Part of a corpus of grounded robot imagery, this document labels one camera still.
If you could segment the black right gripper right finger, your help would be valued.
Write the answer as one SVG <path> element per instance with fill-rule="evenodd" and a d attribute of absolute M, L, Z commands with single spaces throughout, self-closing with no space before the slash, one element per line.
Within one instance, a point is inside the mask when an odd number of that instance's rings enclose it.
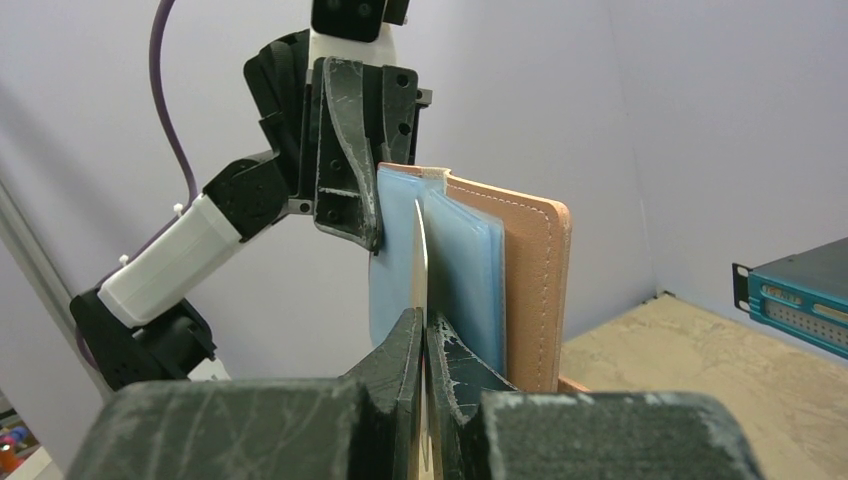
<path fill-rule="evenodd" d="M 438 312 L 427 320 L 439 479 L 761 479 L 741 426 L 685 391 L 523 392 Z"/>

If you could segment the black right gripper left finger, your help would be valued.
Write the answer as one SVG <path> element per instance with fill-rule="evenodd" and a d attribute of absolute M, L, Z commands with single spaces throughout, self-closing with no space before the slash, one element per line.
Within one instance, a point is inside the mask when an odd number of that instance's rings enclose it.
<path fill-rule="evenodd" d="M 151 381 L 101 410 L 70 479 L 415 479 L 424 314 L 337 378 Z"/>

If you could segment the single gold VIP card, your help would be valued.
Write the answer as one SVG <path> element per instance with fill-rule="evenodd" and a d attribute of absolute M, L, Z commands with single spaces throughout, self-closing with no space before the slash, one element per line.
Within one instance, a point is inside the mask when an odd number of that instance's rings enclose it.
<path fill-rule="evenodd" d="M 413 249 L 412 249 L 412 276 L 410 288 L 410 304 L 421 308 L 423 315 L 427 315 L 428 305 L 428 252 L 426 233 L 422 216 L 421 205 L 418 200 L 413 202 Z"/>

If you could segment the pink leather card holder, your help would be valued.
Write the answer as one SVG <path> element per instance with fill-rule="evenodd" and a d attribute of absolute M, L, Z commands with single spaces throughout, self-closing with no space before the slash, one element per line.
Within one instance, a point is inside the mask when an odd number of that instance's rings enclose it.
<path fill-rule="evenodd" d="M 383 164 L 384 241 L 369 265 L 369 333 L 382 343 L 411 306 L 413 202 L 428 252 L 428 307 L 513 385 L 577 392 L 560 372 L 572 221 L 557 200 L 461 178 L 447 168 Z"/>

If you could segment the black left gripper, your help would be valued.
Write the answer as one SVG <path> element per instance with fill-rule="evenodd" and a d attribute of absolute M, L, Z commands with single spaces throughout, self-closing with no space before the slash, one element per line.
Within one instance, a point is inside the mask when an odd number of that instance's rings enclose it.
<path fill-rule="evenodd" d="M 415 162 L 432 92 L 418 73 L 337 57 L 308 64 L 309 30 L 287 34 L 244 65 L 270 149 L 242 172 L 255 218 L 314 218 L 324 233 L 375 252 L 381 242 L 377 168 Z"/>

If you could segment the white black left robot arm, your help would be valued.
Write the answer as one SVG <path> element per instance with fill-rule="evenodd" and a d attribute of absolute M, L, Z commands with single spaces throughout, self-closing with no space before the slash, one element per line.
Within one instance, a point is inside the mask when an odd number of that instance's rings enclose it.
<path fill-rule="evenodd" d="M 369 252 L 384 243 L 377 169 L 409 165 L 429 94 L 398 64 L 383 25 L 362 42 L 315 30 L 286 35 L 244 65 L 268 141 L 231 162 L 137 254 L 70 311 L 113 390 L 154 380 L 221 379 L 210 326 L 190 290 L 290 215 Z"/>

